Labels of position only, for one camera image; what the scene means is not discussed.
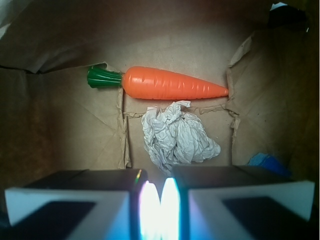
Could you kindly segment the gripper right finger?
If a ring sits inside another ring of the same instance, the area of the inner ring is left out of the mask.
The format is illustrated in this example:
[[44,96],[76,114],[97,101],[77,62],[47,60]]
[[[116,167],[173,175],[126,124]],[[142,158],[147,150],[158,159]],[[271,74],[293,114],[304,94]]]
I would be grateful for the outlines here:
[[164,240],[313,240],[315,184],[257,166],[177,166],[166,180]]

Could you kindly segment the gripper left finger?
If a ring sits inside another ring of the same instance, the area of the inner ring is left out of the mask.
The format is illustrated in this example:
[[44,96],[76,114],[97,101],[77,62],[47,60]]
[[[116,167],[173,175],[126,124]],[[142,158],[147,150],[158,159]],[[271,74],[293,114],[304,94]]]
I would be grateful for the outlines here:
[[158,240],[143,169],[66,170],[5,191],[6,240]]

